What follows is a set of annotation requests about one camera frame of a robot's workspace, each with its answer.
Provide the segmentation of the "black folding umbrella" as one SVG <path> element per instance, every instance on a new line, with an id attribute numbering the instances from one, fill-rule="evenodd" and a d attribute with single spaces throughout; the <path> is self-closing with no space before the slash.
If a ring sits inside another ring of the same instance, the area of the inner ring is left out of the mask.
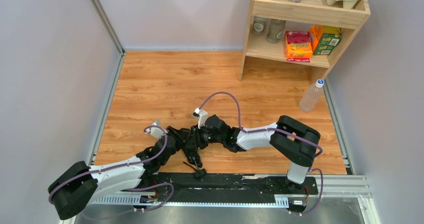
<path id="1" fill-rule="evenodd" d="M 203 164 L 197 152 L 201 147 L 205 147 L 200 138 L 200 130 L 194 125 L 190 129 L 182 128 L 178 131 L 181 139 L 180 148 L 183 150 L 189 165 L 194 170 L 193 176 L 195 179 L 203 181 L 203 177 L 207 173 L 202 168 Z"/>

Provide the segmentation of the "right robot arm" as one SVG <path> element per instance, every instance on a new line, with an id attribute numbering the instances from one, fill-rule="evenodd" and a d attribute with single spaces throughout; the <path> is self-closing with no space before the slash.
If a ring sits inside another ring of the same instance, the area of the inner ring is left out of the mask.
<path id="1" fill-rule="evenodd" d="M 285 178 L 288 188 L 302 188 L 315 158 L 322 153 L 321 134 L 286 115 L 263 127 L 241 129 L 231 127 L 216 115 L 195 128 L 195 144 L 200 148 L 220 143 L 237 153 L 254 148 L 273 147 L 290 161 Z"/>

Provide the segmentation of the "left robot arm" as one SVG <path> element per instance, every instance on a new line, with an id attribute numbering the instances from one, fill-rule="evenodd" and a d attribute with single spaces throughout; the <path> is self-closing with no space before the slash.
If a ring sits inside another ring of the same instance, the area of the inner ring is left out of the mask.
<path id="1" fill-rule="evenodd" d="M 154 173 L 181 149 L 174 131 L 159 129 L 162 136 L 154 146 L 119 162 L 87 165 L 78 161 L 49 187 L 49 202 L 61 220 L 78 215 L 91 202 L 117 191 L 146 188 Z"/>

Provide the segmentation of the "clear plastic water bottle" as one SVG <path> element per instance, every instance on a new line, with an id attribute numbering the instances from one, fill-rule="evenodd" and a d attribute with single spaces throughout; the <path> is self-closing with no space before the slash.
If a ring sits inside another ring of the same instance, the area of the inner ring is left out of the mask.
<path id="1" fill-rule="evenodd" d="M 323 79 L 317 79 L 308 87 L 302 100 L 299 103 L 299 108 L 302 111 L 310 112 L 314 108 L 315 104 L 324 94 L 324 84 L 325 81 Z"/>

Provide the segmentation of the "glass jar left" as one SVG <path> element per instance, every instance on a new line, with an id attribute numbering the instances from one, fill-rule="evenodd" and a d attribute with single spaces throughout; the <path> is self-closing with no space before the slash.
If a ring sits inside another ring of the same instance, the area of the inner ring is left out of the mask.
<path id="1" fill-rule="evenodd" d="M 263 35 L 268 24 L 268 18 L 255 16 L 253 20 L 252 33 L 258 36 Z"/>

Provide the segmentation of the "glass jar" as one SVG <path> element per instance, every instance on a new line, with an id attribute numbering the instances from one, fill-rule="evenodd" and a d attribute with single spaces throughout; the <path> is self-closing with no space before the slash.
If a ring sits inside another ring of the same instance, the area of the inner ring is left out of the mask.
<path id="1" fill-rule="evenodd" d="M 268 18 L 255 16 L 253 20 L 252 33 L 258 36 L 263 35 L 268 24 Z"/>
<path id="2" fill-rule="evenodd" d="M 276 44 L 281 40 L 283 30 L 285 28 L 286 21 L 271 19 L 268 28 L 267 41 L 272 44 Z"/>

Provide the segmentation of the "glass jar right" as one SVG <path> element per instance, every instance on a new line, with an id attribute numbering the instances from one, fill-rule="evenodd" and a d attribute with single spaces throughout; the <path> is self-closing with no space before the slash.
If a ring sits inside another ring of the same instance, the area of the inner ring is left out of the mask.
<path id="1" fill-rule="evenodd" d="M 267 41 L 272 44 L 276 44 L 281 40 L 283 30 L 285 28 L 286 21 L 271 19 L 268 28 Z"/>

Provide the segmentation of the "orange pink sponge box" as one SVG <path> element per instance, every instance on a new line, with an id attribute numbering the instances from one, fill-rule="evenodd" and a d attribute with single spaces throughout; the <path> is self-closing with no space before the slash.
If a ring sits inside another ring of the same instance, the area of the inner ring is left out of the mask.
<path id="1" fill-rule="evenodd" d="M 284 36 L 287 61 L 309 63 L 313 55 L 309 32 L 286 31 Z"/>

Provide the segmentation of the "wooden shelf unit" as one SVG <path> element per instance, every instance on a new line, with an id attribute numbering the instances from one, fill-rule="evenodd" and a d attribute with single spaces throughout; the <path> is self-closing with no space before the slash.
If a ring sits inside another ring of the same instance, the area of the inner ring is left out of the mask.
<path id="1" fill-rule="evenodd" d="M 342 4 L 329 6 L 326 0 L 302 0 L 300 3 L 291 3 L 289 0 L 250 0 L 238 78 L 243 77 L 246 57 L 287 61 L 283 46 L 271 44 L 267 42 L 266 37 L 251 32 L 254 17 L 293 22 L 295 26 L 292 29 L 296 31 L 302 30 L 301 24 L 325 25 L 341 29 L 342 40 L 335 50 L 328 56 L 312 56 L 307 63 L 311 67 L 311 80 L 315 81 L 327 77 L 370 15 L 368 0 L 360 0 L 351 10 L 344 9 Z"/>

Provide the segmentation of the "green orange carton box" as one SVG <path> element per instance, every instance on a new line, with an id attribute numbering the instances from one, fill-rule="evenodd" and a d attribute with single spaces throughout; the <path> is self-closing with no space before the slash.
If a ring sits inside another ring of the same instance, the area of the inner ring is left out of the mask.
<path id="1" fill-rule="evenodd" d="M 341 28 L 314 25 L 309 29 L 314 56 L 328 56 L 342 40 Z"/>

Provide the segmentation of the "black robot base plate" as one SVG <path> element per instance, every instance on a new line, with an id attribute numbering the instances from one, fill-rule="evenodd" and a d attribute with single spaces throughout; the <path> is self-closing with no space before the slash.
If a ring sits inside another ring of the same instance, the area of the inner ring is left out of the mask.
<path id="1" fill-rule="evenodd" d="M 154 174 L 148 184 L 171 183 L 170 202 L 192 203 L 272 203 L 277 194 L 306 196 L 319 194 L 314 177 L 307 177 L 302 187 L 290 186 L 283 176 L 209 173 L 203 181 L 191 173 Z"/>

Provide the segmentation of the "aluminium frame rail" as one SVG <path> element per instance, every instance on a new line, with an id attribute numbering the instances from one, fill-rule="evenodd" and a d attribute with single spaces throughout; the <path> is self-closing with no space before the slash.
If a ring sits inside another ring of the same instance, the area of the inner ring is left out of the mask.
<path id="1" fill-rule="evenodd" d="M 66 199 L 59 216 L 71 218 L 89 204 L 123 204 L 136 208 L 150 204 L 175 206 L 228 206 L 281 208 L 302 216 L 316 212 L 325 200 L 356 199 L 365 223 L 379 223 L 371 193 L 363 177 L 354 175 L 309 175 L 304 183 L 289 182 L 285 175 L 209 173 L 154 173 L 140 185 L 132 180 L 102 187 L 84 176 L 64 187 Z"/>

